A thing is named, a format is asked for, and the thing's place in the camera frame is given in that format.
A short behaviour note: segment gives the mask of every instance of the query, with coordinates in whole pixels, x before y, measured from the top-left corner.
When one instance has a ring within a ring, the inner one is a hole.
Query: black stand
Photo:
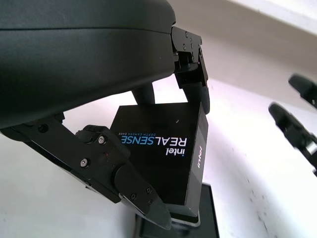
[[[189,219],[184,221],[183,225],[180,225],[178,218],[177,220],[172,219],[172,229],[170,231],[137,216],[134,238],[219,238],[210,185],[203,184],[202,186],[199,211],[200,217],[199,219],[196,218],[197,227]]]

